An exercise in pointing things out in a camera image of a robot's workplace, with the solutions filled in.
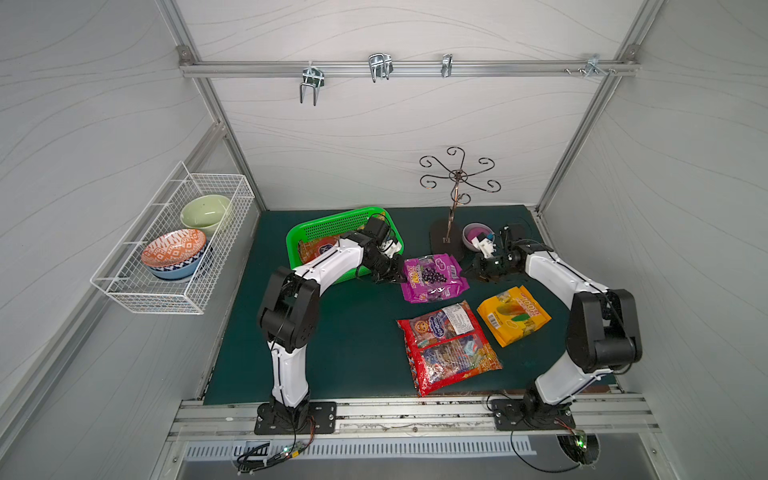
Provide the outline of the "purple snack bag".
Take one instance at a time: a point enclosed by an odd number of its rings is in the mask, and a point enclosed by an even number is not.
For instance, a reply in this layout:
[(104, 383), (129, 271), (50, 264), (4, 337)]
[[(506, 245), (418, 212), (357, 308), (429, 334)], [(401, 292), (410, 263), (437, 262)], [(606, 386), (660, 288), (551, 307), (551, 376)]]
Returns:
[(449, 254), (427, 255), (404, 261), (404, 299), (411, 304), (457, 298), (469, 289), (459, 262)]

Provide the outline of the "green plastic basket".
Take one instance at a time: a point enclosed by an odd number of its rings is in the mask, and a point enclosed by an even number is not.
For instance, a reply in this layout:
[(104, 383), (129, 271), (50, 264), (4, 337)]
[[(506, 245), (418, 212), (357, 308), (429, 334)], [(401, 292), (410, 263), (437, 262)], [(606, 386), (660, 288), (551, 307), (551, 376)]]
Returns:
[[(369, 275), (370, 271), (361, 265), (363, 248), (359, 245), (359, 230), (373, 215), (382, 215), (389, 221), (392, 233), (401, 244), (400, 254), (404, 250), (399, 231), (392, 222), (389, 213), (380, 207), (365, 207), (350, 210), (300, 224), (289, 231), (286, 237), (291, 268), (282, 273), (283, 286), (299, 288), (300, 285), (314, 281), (325, 291), (330, 285), (341, 283), (360, 276)], [(297, 246), (299, 241), (339, 235), (336, 246), (326, 251), (315, 260), (301, 264)]]

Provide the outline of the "red cookie bag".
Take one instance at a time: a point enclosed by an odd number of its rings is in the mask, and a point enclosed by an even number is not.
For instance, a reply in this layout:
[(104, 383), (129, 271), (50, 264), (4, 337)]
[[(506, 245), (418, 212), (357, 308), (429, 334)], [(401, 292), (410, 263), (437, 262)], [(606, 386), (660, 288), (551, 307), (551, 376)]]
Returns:
[(307, 264), (336, 246), (340, 236), (331, 235), (315, 240), (299, 241), (297, 251), (301, 264)]

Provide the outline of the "large red candy bag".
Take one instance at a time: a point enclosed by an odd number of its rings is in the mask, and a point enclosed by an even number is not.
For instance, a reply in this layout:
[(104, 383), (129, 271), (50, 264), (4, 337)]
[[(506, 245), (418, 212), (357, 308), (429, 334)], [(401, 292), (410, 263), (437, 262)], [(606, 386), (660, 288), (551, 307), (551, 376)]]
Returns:
[(418, 395), (497, 371), (502, 363), (466, 301), (399, 320)]

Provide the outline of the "purple small bowl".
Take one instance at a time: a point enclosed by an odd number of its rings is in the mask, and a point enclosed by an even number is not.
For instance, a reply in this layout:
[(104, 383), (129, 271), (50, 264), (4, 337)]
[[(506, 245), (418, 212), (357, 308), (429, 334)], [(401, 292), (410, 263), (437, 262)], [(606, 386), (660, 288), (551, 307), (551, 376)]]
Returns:
[(476, 248), (473, 244), (473, 240), (478, 236), (485, 236), (487, 238), (493, 239), (494, 233), (492, 229), (487, 225), (477, 222), (465, 225), (461, 233), (461, 239), (464, 246), (472, 252), (479, 251), (479, 249)]

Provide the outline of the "yellow orange snack bag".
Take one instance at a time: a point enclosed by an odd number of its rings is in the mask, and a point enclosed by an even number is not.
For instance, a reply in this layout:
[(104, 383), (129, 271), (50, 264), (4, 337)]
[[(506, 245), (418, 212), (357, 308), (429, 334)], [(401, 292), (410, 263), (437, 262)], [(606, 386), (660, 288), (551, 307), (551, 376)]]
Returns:
[(513, 287), (484, 300), (477, 312), (500, 347), (522, 340), (551, 320), (525, 287)]

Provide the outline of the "black metal mug tree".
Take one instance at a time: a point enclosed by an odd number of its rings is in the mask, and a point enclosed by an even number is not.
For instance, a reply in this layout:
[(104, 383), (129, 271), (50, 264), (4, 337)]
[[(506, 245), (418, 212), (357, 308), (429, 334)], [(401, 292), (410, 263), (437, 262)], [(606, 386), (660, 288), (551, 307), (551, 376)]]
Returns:
[(446, 220), (435, 220), (429, 227), (429, 244), (431, 254), (448, 254), (456, 260), (461, 261), (465, 256), (465, 246), (462, 237), (462, 227), (460, 227), (455, 215), (459, 206), (466, 206), (471, 203), (471, 195), (461, 191), (461, 186), (467, 186), (475, 191), (495, 194), (501, 191), (501, 183), (495, 179), (489, 179), (484, 185), (474, 183), (475, 177), (490, 172), (496, 166), (493, 159), (489, 157), (480, 157), (477, 164), (481, 167), (475, 172), (468, 172), (465, 169), (466, 151), (460, 146), (450, 146), (446, 149), (446, 154), (451, 157), (459, 158), (457, 167), (449, 168), (439, 158), (434, 155), (424, 155), (419, 159), (419, 165), (428, 169), (429, 172), (423, 174), (419, 183), (422, 188), (433, 190), (438, 186), (441, 180), (450, 183), (450, 205)]

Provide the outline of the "blue bowl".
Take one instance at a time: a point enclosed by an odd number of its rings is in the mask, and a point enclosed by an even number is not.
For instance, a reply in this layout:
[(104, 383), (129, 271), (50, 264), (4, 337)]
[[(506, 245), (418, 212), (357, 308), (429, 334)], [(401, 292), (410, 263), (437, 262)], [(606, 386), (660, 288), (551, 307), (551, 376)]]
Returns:
[(161, 280), (182, 280), (194, 274), (200, 261), (202, 260), (204, 253), (205, 250), (202, 249), (194, 256), (182, 261), (181, 263), (160, 268), (148, 267), (148, 270), (152, 275)]

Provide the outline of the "metal loop hook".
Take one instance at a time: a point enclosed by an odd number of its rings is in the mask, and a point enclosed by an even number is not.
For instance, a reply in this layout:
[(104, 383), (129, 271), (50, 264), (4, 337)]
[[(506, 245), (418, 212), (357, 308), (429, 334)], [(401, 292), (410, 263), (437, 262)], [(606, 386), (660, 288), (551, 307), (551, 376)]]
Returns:
[(379, 79), (389, 80), (394, 70), (393, 59), (386, 53), (374, 53), (368, 57), (368, 66), (373, 83)]

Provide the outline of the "metal double hook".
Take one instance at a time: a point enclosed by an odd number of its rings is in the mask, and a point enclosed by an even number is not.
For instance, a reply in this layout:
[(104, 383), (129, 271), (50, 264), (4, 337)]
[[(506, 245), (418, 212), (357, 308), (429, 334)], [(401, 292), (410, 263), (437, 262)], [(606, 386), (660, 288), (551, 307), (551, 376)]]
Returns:
[(319, 99), (320, 89), (325, 85), (325, 73), (312, 65), (302, 70), (301, 82), (299, 85), (299, 101), (304, 103), (308, 93), (311, 93), (312, 105), (316, 106)]

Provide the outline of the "small metal hook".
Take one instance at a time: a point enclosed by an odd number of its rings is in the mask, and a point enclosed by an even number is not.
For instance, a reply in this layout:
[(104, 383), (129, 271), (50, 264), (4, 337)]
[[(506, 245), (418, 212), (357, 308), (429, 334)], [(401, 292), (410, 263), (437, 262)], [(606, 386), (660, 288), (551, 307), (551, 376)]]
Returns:
[(453, 55), (446, 53), (441, 60), (441, 77), (449, 78), (452, 75)]

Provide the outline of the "orange patterned bowl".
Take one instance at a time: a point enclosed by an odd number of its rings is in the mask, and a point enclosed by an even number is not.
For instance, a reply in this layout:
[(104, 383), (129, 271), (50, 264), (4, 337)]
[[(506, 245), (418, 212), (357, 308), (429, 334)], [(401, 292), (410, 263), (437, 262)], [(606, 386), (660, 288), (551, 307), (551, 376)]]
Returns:
[(141, 262), (151, 268), (181, 263), (204, 249), (205, 234), (197, 229), (179, 229), (151, 241), (140, 255)]

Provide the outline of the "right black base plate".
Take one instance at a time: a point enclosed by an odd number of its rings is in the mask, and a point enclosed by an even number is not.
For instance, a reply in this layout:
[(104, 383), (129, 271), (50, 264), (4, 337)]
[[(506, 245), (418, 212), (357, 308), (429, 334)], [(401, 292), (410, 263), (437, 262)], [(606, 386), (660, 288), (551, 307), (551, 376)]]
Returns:
[(499, 431), (570, 431), (576, 429), (569, 404), (549, 405), (537, 399), (499, 398), (489, 401)]

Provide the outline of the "aluminium front frame rail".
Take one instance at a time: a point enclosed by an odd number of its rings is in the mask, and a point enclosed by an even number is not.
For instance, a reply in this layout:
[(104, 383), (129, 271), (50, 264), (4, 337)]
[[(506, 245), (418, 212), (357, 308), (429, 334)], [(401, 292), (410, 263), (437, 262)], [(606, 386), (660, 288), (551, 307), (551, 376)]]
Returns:
[[(489, 407), (499, 395), (337, 399), (336, 430), (319, 438), (424, 438), (494, 436)], [(185, 401), (167, 434), (169, 441), (251, 440), (261, 404), (204, 405)], [(661, 427), (641, 394), (584, 394), (570, 405), (576, 427), (593, 434), (659, 433)], [(542, 435), (543, 431), (517, 431)]]

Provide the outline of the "aluminium wall rail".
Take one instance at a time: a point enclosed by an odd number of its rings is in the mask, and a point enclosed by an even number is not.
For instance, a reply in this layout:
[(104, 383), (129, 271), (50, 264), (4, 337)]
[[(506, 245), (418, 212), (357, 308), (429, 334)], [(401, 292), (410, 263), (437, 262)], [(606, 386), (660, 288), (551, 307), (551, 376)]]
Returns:
[[(394, 78), (442, 78), (441, 60), (393, 60)], [(502, 78), (502, 77), (580, 77), (569, 76), (565, 68), (576, 70), (587, 59), (577, 60), (461, 60), (453, 59), (449, 78)], [(203, 61), (182, 65), (186, 78), (248, 78), (248, 79), (295, 79), (309, 65), (321, 69), (327, 79), (371, 79), (368, 61)], [(600, 60), (604, 69), (612, 69), (611, 76), (633, 76), (641, 65), (632, 61)]]

